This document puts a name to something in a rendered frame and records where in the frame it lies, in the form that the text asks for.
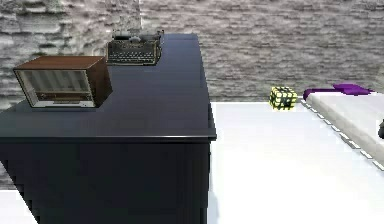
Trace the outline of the dark blue cabinet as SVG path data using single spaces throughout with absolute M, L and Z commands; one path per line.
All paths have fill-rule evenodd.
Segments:
M 99 108 L 0 113 L 0 162 L 38 224 L 207 224 L 216 129 L 198 38 L 112 66 Z

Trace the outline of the black typewriter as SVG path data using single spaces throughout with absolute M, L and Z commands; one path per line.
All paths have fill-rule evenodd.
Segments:
M 116 66 L 154 66 L 162 55 L 164 31 L 114 30 L 106 44 L 106 63 Z

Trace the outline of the yellow and black cube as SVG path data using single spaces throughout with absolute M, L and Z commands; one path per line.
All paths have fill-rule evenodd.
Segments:
M 294 108 L 297 98 L 297 93 L 290 87 L 272 87 L 269 105 L 274 110 L 291 110 Z

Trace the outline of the brown wooden radio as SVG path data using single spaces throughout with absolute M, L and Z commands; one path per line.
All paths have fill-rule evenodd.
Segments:
M 40 56 L 13 72 L 32 108 L 99 108 L 113 92 L 104 56 Z

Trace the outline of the purple pillow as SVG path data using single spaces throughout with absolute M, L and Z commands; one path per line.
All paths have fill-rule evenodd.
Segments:
M 345 95 L 369 95 L 372 93 L 371 89 L 361 87 L 357 84 L 333 84 L 332 88 L 310 88 L 306 89 L 303 93 L 303 99 L 306 100 L 311 93 L 316 92 L 340 92 Z

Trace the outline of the white bed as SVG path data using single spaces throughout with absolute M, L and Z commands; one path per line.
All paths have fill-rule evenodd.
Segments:
M 384 93 L 345 95 L 340 92 L 311 93 L 302 103 L 338 129 L 342 139 L 372 160 L 384 172 L 384 139 L 378 136 L 384 119 Z

